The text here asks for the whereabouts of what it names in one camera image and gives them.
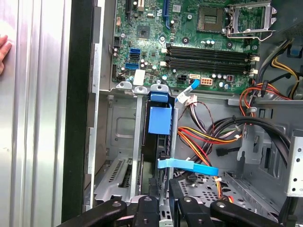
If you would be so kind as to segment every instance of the metal panel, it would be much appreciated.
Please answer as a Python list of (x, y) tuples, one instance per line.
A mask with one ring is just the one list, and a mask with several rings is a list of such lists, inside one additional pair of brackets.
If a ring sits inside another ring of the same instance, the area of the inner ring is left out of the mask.
[(302, 174), (302, 161), (303, 161), (303, 138), (292, 137), (290, 156), (288, 158), (287, 167), (287, 196), (303, 197), (303, 174)]
[(61, 222), (70, 19), (71, 0), (0, 2), (13, 43), (0, 81), (2, 226)]

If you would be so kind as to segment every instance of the blue handle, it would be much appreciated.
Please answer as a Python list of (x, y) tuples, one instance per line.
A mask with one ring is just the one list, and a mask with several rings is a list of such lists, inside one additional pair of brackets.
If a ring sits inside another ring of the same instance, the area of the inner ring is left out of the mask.
[(165, 160), (158, 159), (158, 169), (163, 168), (180, 168), (190, 172), (205, 174), (210, 176), (217, 176), (219, 169), (216, 167), (205, 166), (201, 164), (194, 163), (193, 161), (186, 161), (174, 158), (167, 158)]

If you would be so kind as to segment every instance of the blue plastic latch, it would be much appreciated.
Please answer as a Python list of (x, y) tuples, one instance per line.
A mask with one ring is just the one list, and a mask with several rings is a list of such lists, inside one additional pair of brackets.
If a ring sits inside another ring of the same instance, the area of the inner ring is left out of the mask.
[(167, 103), (169, 101), (168, 94), (152, 92), (151, 93), (151, 101)]
[(205, 174), (210, 176), (217, 176), (219, 173), (219, 169), (216, 167), (197, 164), (194, 163), (193, 161), (186, 161), (186, 160), (180, 160), (174, 158), (167, 158), (165, 160), (158, 159), (158, 169), (163, 169), (168, 167), (184, 169), (190, 172)]
[(151, 107), (148, 133), (169, 135), (171, 122), (171, 106), (169, 108)]

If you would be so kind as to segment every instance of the black dimm slot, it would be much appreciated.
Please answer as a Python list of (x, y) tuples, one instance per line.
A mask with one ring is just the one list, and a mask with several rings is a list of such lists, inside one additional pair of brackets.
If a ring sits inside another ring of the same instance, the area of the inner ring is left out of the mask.
[(173, 69), (197, 70), (219, 73), (239, 73), (244, 74), (247, 71), (244, 65), (231, 65), (220, 62), (194, 61), (171, 58), (169, 66)]
[(242, 63), (250, 61), (250, 55), (247, 53), (205, 50), (175, 46), (168, 48), (168, 50), (171, 56), (178, 58), (202, 59), (212, 61), (232, 61)]

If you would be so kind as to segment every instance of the hand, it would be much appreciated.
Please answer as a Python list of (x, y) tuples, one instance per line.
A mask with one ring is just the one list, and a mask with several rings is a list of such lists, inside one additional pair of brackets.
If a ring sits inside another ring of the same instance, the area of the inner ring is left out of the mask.
[(11, 43), (8, 41), (8, 36), (7, 35), (0, 36), (0, 75), (4, 70), (3, 59), (8, 54), (10, 48), (11, 48)]

